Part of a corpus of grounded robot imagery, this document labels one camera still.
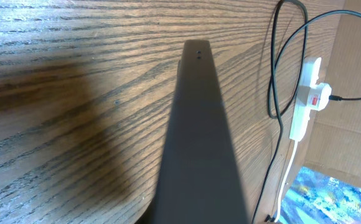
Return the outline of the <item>Samsung Galaxy smartphone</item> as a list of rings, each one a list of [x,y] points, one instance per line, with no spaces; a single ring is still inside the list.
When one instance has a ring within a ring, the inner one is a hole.
[[[247,223],[243,190],[207,40],[184,44],[146,223]]]

